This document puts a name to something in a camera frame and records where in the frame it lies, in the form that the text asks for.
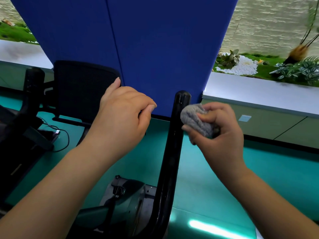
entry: white ledge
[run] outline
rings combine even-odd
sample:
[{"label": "white ledge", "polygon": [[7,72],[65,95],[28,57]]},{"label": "white ledge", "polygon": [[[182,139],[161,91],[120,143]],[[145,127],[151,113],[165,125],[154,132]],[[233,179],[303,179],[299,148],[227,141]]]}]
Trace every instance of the white ledge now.
[{"label": "white ledge", "polygon": [[52,69],[40,45],[0,40],[0,61]]},{"label": "white ledge", "polygon": [[203,98],[319,118],[319,88],[212,72]]}]

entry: white gravel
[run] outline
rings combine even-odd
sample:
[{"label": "white gravel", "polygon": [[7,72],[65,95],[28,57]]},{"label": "white gravel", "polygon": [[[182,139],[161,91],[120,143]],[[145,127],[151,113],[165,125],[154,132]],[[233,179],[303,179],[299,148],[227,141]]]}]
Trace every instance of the white gravel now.
[{"label": "white gravel", "polygon": [[245,56],[240,55],[239,63],[231,69],[221,69],[216,67],[217,71],[222,71],[232,75],[254,75],[257,74],[257,61],[253,61]]}]

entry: cleaning rag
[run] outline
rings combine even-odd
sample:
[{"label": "cleaning rag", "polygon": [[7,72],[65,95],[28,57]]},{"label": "cleaning rag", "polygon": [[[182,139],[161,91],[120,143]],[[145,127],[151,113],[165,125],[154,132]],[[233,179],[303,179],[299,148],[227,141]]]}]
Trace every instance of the cleaning rag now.
[{"label": "cleaning rag", "polygon": [[201,121],[197,116],[199,114],[207,114],[202,104],[188,105],[181,111],[181,121],[183,124],[190,126],[198,131],[204,137],[215,137],[219,133],[219,127],[216,124],[210,124]]}]

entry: blue panel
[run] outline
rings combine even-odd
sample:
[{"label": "blue panel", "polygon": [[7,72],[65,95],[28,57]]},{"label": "blue panel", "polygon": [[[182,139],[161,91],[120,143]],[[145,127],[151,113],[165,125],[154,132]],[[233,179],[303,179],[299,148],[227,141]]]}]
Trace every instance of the blue panel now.
[{"label": "blue panel", "polygon": [[196,103],[237,0],[107,0],[125,85],[170,116],[174,94]]},{"label": "blue panel", "polygon": [[83,61],[121,72],[106,0],[11,1],[52,63]]}]

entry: black handlebar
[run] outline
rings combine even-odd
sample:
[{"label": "black handlebar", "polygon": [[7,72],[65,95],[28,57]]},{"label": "black handlebar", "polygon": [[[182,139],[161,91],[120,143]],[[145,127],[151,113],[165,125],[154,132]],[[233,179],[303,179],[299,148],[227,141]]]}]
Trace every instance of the black handlebar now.
[{"label": "black handlebar", "polygon": [[163,238],[172,211],[177,172],[183,142],[181,129],[181,110],[189,105],[191,95],[182,90],[175,94],[171,121],[163,156],[162,167],[155,193],[153,210],[146,227],[136,236],[138,238]]}]

